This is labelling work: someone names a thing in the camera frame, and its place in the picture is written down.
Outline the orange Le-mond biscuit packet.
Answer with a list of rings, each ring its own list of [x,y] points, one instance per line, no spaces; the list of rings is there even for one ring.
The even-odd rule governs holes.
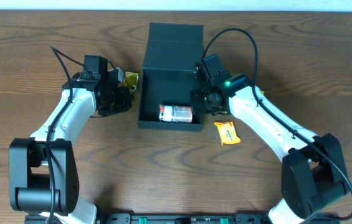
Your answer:
[[[240,143],[240,138],[236,133],[233,121],[215,122],[214,125],[217,127],[219,132],[222,146],[225,144]]]

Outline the red Pringles can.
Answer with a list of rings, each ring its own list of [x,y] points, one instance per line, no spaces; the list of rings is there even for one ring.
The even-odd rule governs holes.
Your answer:
[[[170,123],[191,123],[193,121],[190,106],[159,105],[159,120]]]

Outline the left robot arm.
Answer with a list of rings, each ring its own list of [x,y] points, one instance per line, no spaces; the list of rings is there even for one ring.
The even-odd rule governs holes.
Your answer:
[[[80,196],[73,145],[87,120],[131,108],[123,72],[105,57],[86,55],[69,77],[46,122],[9,146],[9,203],[31,223],[100,223],[96,205]]]

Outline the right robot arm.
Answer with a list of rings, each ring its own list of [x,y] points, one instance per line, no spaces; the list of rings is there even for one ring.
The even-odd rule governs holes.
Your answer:
[[[271,223],[332,220],[321,210],[351,190],[340,142],[305,129],[274,106],[244,74],[232,76],[214,54],[196,64],[201,88],[191,92],[195,114],[229,114],[248,125],[282,163],[282,199]]]

